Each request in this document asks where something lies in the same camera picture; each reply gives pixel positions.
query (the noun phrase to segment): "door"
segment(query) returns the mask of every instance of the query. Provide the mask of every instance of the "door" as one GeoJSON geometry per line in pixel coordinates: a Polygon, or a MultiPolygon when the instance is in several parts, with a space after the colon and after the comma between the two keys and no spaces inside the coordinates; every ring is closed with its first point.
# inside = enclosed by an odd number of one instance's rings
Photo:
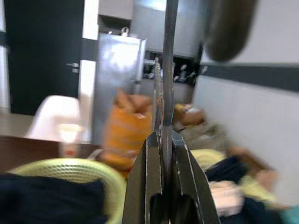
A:
{"type": "Polygon", "coordinates": [[[78,97],[84,0],[5,0],[11,112],[78,97]]]}

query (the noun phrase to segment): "yellow basket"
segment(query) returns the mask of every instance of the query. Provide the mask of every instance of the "yellow basket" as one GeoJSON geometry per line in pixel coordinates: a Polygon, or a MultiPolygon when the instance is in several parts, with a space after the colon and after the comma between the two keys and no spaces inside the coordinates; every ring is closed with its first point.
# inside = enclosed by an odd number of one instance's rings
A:
{"type": "Polygon", "coordinates": [[[101,179],[105,186],[104,214],[108,215],[107,223],[121,223],[126,183],[117,171],[105,164],[85,159],[49,159],[10,172],[22,176],[55,177],[77,183],[101,179]]]}

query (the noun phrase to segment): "wooden table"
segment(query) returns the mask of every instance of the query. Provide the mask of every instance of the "wooden table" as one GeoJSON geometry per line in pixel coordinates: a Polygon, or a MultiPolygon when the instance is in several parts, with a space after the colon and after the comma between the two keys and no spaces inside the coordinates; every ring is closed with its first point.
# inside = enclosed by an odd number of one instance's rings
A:
{"type": "MultiPolygon", "coordinates": [[[[99,146],[81,144],[82,158],[87,158],[99,146]]],[[[0,136],[0,173],[15,167],[51,158],[58,158],[58,142],[0,136]]]]}

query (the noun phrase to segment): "stainless steel refrigerator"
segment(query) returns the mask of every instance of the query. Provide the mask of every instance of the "stainless steel refrigerator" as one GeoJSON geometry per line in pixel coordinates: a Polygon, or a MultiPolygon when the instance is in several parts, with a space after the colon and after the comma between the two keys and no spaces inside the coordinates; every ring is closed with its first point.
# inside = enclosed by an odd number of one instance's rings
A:
{"type": "Polygon", "coordinates": [[[99,34],[97,70],[94,80],[92,144],[102,143],[104,123],[118,88],[138,94],[142,81],[146,40],[99,34]]]}

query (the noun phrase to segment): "plastic chair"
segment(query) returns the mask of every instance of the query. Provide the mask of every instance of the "plastic chair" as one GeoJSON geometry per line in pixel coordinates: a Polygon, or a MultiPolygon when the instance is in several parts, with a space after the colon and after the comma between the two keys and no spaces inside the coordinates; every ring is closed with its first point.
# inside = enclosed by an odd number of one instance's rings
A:
{"type": "Polygon", "coordinates": [[[39,106],[25,138],[60,141],[57,126],[62,123],[80,124],[78,99],[48,96],[39,106]]]}

